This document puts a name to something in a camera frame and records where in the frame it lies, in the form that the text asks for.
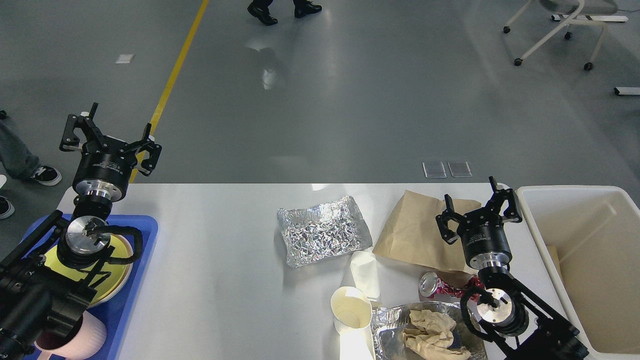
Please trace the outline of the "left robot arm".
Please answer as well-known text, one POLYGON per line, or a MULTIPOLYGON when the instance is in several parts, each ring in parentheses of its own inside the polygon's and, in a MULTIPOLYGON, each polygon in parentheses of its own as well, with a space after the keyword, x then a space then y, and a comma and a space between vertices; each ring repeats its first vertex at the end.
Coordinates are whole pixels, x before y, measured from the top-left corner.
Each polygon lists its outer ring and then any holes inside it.
POLYGON ((1 262, 3 360, 114 360, 158 232, 148 215, 114 215, 132 173, 151 175, 162 146, 105 135, 89 112, 69 114, 59 149, 79 152, 69 214, 53 210, 1 262))

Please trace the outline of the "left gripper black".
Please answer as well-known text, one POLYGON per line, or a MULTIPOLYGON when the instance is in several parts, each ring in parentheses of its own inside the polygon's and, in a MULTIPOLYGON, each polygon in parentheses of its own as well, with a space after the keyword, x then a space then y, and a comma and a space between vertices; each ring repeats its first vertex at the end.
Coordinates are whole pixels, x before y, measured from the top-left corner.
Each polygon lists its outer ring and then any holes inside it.
POLYGON ((142 138, 126 144, 121 139, 106 139, 94 123, 98 110, 94 102, 87 115, 69 114, 62 132, 59 150, 82 152, 72 187, 78 195, 97 195, 117 202, 125 198, 133 169, 149 177, 156 169, 162 146, 151 135, 147 123, 142 138))

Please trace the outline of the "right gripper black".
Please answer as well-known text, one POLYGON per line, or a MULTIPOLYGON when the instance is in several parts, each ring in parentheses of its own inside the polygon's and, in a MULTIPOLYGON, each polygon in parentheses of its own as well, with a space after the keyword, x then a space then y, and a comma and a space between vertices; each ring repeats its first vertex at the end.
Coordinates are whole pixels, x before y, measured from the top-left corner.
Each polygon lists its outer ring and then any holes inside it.
POLYGON ((488 180, 493 193, 484 210, 459 214, 451 196, 445 194, 445 209, 435 216, 442 240, 452 245, 460 238, 466 264, 476 271, 510 264, 513 255, 506 238, 505 223, 522 222, 514 190, 499 188, 494 176, 489 176, 488 180), (451 221, 458 224, 457 232, 450 228, 451 221))

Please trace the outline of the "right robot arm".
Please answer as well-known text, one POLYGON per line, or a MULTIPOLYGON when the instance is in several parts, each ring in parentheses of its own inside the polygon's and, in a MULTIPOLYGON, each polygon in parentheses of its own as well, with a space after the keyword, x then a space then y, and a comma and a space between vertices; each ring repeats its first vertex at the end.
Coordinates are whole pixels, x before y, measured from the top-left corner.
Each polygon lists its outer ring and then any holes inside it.
POLYGON ((489 183, 492 195, 483 207, 457 213, 446 194, 445 209, 435 217, 443 241, 461 242, 465 262, 480 280, 462 294, 462 321, 507 360, 585 359, 589 351, 578 328, 510 273, 505 224, 521 223, 522 216, 514 190, 500 188, 493 177, 489 183))

